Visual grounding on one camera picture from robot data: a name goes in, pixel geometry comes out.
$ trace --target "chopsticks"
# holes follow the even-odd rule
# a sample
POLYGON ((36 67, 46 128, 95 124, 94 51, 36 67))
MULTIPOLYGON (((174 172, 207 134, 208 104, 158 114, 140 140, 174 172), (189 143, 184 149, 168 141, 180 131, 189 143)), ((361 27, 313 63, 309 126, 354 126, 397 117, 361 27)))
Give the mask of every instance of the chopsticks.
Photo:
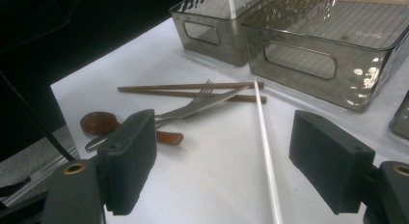
MULTIPOLYGON (((133 87, 118 87, 120 92, 138 92, 146 90, 191 90, 202 89, 205 84, 178 84, 178 85, 154 85, 154 86, 133 86, 133 87)), ((259 88, 264 87, 263 82, 258 82, 259 88)), ((248 86, 255 88, 253 82, 231 82, 231 83, 214 83, 214 89, 237 89, 248 86)))
MULTIPOLYGON (((264 87, 263 82, 258 82, 259 88, 264 87)), ((124 93, 144 94, 144 95, 158 95, 158 96, 172 96, 172 97, 185 97, 195 98, 198 93, 194 92, 178 92, 178 91, 162 91, 162 90, 191 90, 202 89, 204 84, 179 84, 179 85, 154 85, 154 86, 133 86, 133 87, 118 87, 118 91, 124 93)), ((237 83, 214 83, 214 89, 236 89, 244 86, 249 88, 255 88, 254 82, 237 82, 237 83)), ((257 102, 255 96, 237 95, 228 99, 229 101, 247 101, 257 102)), ((261 103, 267 102, 267 97, 260 97, 261 103)))

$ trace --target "knife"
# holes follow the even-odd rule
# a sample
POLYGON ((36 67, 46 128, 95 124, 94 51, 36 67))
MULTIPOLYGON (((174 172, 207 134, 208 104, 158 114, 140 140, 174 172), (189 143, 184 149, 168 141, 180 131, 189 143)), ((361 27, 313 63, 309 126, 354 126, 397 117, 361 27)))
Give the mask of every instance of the knife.
MULTIPOLYGON (((187 104, 179 109, 155 116, 155 125, 156 127, 162 126, 172 120, 182 119, 187 116, 191 116, 196 114, 202 110, 205 110, 221 101, 227 100, 232 98, 242 91, 246 90, 249 86, 244 86, 242 88, 238 88, 229 92, 225 92, 224 94, 217 95, 215 97, 207 98, 205 100, 201 100, 195 103, 187 104)), ((90 141, 86 146, 85 150, 87 152, 91 152, 96 150, 105 140, 109 137, 110 134, 102 135, 97 137, 96 139, 90 141)))

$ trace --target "utensil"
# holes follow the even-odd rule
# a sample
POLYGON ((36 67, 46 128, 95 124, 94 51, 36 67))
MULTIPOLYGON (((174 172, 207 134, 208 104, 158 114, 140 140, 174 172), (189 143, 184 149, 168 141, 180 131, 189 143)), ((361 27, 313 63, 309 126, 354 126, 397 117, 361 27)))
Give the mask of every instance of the utensil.
MULTIPOLYGON (((105 135, 121 124, 118 122, 114 114, 103 111, 91 112, 85 115, 80 125, 82 130, 92 135, 105 135)), ((183 134, 174 132, 156 131, 156 140, 169 145, 179 145, 183 140, 183 134)))
MULTIPOLYGON (((120 92, 138 92, 147 90, 191 90, 202 89, 205 84, 178 84, 178 85, 152 85, 152 86, 131 86, 118 87, 120 92)), ((245 86, 254 88, 254 82, 229 82, 229 83, 213 83, 214 89, 237 89, 245 86)), ((264 82, 258 82, 259 88, 264 87, 264 82)))
MULTIPOLYGON (((165 114, 162 115, 156 115, 155 116, 155 124, 156 127, 158 126, 162 126, 172 120, 175 119, 182 119, 185 118, 187 116, 191 116, 199 111, 205 110, 207 108, 209 108, 210 106, 213 106, 215 104, 217 104, 220 101, 224 101, 226 99, 229 99, 239 93, 241 93, 242 91, 244 91, 245 89, 247 89, 248 86, 245 86, 243 88, 238 88, 229 92, 226 92, 224 94, 212 97, 212 98, 207 98, 204 100, 200 100, 197 102, 191 102, 183 107, 180 107, 179 109, 167 112, 165 114)), ((109 137, 108 135, 102 135, 97 137, 96 139, 90 141, 86 146, 85 149, 90 152, 93 151, 95 149, 97 149, 103 142, 105 142, 105 140, 109 137)))
MULTIPOLYGON (((211 93, 213 92, 213 89, 214 89, 214 84, 211 82, 211 80, 208 79, 206 81, 206 83, 204 84, 204 86, 202 87, 202 89, 198 92, 198 95, 193 100, 191 100, 188 103, 188 105, 208 98, 211 95, 211 93)), ((94 123, 94 125, 96 125, 96 126, 85 126, 84 124, 81 125, 81 127, 83 129, 90 130, 90 131, 92 131, 94 133, 96 133, 96 130, 99 131, 99 134, 104 133, 104 135, 99 136, 96 139, 90 141, 85 146, 85 149, 88 152, 97 149, 97 147, 99 147, 108 138, 109 132, 105 132, 105 130, 107 130, 107 128, 114 128, 114 129, 118 128, 118 126, 120 124, 118 123, 116 117, 114 115, 112 115, 112 116, 113 117, 108 118, 110 120, 106 120, 106 118, 107 118, 106 116, 101 117, 101 120, 98 120, 97 123, 94 123)), ((162 142, 162 143, 165 143, 165 144, 179 145, 180 142, 183 140, 183 135, 180 134, 180 133, 156 131, 156 139, 157 139, 158 142, 162 142)))
POLYGON ((182 119, 187 116, 191 116, 193 114, 196 114, 199 111, 205 110, 209 108, 210 106, 213 106, 214 104, 217 104, 220 101, 227 100, 229 98, 232 98, 245 89, 247 89, 249 86, 245 86, 242 88, 238 88, 229 92, 226 92, 224 94, 212 97, 212 98, 207 98, 205 100, 201 100, 195 103, 188 104, 186 106, 180 107, 179 109, 167 112, 162 115, 156 115, 155 116, 155 124, 156 126, 161 126, 169 120, 174 120, 174 119, 182 119))
MULTIPOLYGON (((156 95, 156 96, 173 96, 173 97, 185 97, 185 98, 194 98, 198 93, 194 92, 177 92, 177 91, 159 91, 159 90, 135 90, 135 91, 127 91, 127 90, 122 90, 121 92, 124 93, 133 93, 133 94, 142 94, 142 95, 156 95)), ((211 94, 212 97, 217 96, 220 94, 211 94)), ((267 97, 259 97, 261 100, 261 103, 266 103, 267 102, 267 97)), ((243 95, 237 95, 235 97, 229 98, 229 101, 247 101, 247 102, 257 102, 257 99, 255 96, 243 96, 243 95)))

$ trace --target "storage basket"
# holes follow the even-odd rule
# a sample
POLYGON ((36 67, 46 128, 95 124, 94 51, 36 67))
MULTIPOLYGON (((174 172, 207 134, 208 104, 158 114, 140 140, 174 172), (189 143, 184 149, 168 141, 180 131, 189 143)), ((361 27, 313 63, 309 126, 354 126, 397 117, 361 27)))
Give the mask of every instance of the storage basket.
POLYGON ((389 122, 389 128, 394 134, 409 140, 409 91, 389 122))
POLYGON ((184 0, 170 9, 185 49, 242 66, 248 62, 242 20, 262 0, 184 0))
POLYGON ((409 51, 409 0, 268 0, 247 17, 251 72, 364 111, 409 51))

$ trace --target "clamp jaw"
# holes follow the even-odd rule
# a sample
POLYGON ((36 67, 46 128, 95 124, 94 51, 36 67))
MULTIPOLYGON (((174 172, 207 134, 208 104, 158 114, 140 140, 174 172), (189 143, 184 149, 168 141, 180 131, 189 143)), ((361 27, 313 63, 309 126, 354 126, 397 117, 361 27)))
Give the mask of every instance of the clamp jaw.
POLYGON ((289 158, 334 214, 367 206, 366 224, 409 224, 409 165, 372 165, 375 151, 325 118, 295 111, 289 158))
POLYGON ((103 206, 128 215, 156 159, 153 110, 123 122, 91 159, 62 165, 51 178, 42 224, 105 223, 103 206))

